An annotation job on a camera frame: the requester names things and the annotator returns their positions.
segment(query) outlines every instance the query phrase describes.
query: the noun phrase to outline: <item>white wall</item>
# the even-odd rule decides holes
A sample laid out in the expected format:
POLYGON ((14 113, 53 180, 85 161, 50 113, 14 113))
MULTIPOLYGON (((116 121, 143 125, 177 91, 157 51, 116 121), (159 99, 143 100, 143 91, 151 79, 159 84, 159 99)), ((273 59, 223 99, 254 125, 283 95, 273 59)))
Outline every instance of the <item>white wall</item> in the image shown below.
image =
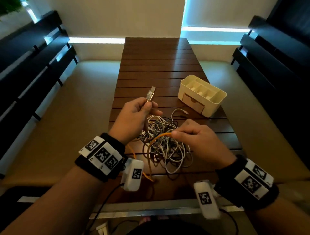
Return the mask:
POLYGON ((187 0, 183 26, 247 28, 254 15, 267 18, 277 0, 187 0))
POLYGON ((185 0, 47 0, 71 37, 179 37, 185 0))

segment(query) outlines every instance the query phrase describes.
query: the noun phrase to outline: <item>floor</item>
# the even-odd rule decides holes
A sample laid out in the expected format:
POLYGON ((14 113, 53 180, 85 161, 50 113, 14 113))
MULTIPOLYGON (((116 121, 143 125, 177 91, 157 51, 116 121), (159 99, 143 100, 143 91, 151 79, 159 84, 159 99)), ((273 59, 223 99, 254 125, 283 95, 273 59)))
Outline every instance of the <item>floor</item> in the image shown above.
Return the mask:
MULTIPOLYGON (((257 235, 255 229, 253 228, 251 222, 244 212, 231 212, 231 215, 234 217, 238 224, 239 235, 257 235)), ((235 234, 235 226, 232 222, 231 218, 227 215, 223 214, 220 220, 206 220, 201 214, 192 214, 192 215, 180 215, 174 216, 175 219, 181 219, 182 221, 187 221, 190 223, 194 223, 196 225, 201 226, 211 235, 231 235, 235 234)), ((125 220, 135 220, 140 221, 141 217, 130 217, 130 218, 115 218, 110 219, 108 221, 109 231, 111 232, 120 222, 125 220)), ((102 219, 98 219, 93 227, 95 229, 96 226, 101 225, 105 221, 102 219)), ((125 235, 134 229, 138 223, 135 222, 124 222, 119 225, 117 230, 113 233, 113 235, 125 235)), ((91 233, 91 235, 98 234, 95 230, 91 233)))

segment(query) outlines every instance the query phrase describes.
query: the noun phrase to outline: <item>black cable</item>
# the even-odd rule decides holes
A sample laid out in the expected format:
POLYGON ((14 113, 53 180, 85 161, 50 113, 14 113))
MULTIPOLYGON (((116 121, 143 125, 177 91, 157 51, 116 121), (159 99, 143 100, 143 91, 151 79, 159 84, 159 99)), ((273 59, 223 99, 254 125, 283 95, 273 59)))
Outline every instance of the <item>black cable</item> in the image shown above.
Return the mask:
POLYGON ((233 217, 229 212, 227 212, 227 211, 225 211, 225 210, 223 210, 223 209, 220 209, 219 211, 221 211, 221 212, 227 214, 227 215, 233 220, 233 223, 235 224, 235 227, 236 227, 236 233, 235 233, 235 235, 238 235, 238 234, 239 234, 239 228, 238 228, 238 224, 237 224, 236 220, 234 219, 234 217, 233 217))
POLYGON ((97 212, 95 218, 93 219, 92 223, 91 223, 90 226, 85 230, 85 233, 84 233, 85 235, 87 235, 87 234, 90 233, 91 227, 94 225, 94 223, 95 223, 95 221, 96 221, 96 219, 97 219, 97 217, 98 217, 100 211, 102 210, 102 208, 103 208, 103 206, 105 205, 105 203, 108 201, 109 197, 114 193, 114 191, 115 191, 116 189, 118 189, 119 187, 124 186, 124 185, 125 185, 124 183, 119 184, 118 186, 116 186, 116 187, 110 192, 110 194, 107 196, 107 198, 106 198, 106 199, 104 200, 104 202, 102 203, 102 205, 101 205, 100 209, 98 210, 98 212, 97 212))
POLYGON ((130 220, 130 219, 124 220, 124 221, 120 222, 115 228, 113 228, 113 230, 112 230, 112 232, 110 233, 110 235, 112 235, 112 233, 114 233, 114 232, 116 231, 116 229, 118 228, 119 225, 121 225, 122 223, 127 222, 127 221, 128 221, 128 222, 136 222, 136 223, 139 224, 139 221, 136 221, 136 220, 130 220))

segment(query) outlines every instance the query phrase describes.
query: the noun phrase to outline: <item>desk organizer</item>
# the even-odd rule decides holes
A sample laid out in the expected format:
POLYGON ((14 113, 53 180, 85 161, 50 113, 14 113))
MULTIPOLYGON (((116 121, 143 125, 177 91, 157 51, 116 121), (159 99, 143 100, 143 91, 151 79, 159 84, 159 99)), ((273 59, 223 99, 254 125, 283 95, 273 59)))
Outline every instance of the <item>desk organizer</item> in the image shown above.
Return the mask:
POLYGON ((227 96, 225 91, 189 75, 181 81, 178 98, 205 117, 211 117, 227 96))

